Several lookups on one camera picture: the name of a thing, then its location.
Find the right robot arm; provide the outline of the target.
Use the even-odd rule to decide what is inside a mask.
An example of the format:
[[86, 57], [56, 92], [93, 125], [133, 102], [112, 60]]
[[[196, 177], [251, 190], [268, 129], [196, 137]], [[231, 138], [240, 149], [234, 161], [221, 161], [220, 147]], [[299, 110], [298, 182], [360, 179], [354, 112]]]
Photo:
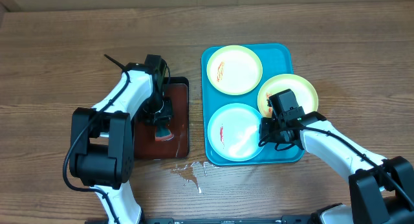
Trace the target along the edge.
[[351, 205], [321, 208], [309, 223], [412, 223], [413, 166], [387, 159], [340, 133], [323, 115], [298, 110], [262, 118], [259, 145], [297, 146], [328, 164], [349, 185]]

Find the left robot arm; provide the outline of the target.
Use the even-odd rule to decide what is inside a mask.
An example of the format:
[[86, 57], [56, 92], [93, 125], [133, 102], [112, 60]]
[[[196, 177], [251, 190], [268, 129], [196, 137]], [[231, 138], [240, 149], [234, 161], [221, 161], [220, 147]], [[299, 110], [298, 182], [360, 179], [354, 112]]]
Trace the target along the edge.
[[134, 117], [153, 126], [155, 141], [173, 138], [168, 122], [173, 117], [170, 98], [163, 88], [170, 82], [167, 63], [150, 55], [143, 63], [122, 65], [114, 89], [91, 108], [72, 114], [71, 146], [62, 177], [68, 188], [95, 193], [109, 223], [140, 223], [142, 209], [129, 182], [134, 164]]

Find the light blue plate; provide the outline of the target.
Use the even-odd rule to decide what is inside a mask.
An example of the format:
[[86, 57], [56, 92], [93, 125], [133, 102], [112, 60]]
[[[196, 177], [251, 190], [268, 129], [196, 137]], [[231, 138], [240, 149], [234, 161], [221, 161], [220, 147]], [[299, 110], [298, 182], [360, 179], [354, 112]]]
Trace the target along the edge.
[[210, 118], [207, 138], [213, 151], [232, 162], [244, 162], [262, 151], [259, 143], [261, 114], [253, 107], [233, 103], [220, 107]]

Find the wet sponge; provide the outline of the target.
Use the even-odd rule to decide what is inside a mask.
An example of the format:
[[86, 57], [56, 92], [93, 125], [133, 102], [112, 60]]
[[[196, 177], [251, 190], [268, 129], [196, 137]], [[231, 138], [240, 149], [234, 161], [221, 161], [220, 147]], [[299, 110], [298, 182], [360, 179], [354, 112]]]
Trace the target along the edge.
[[162, 142], [171, 140], [174, 137], [171, 130], [169, 129], [169, 125], [159, 125], [155, 127], [155, 141]]

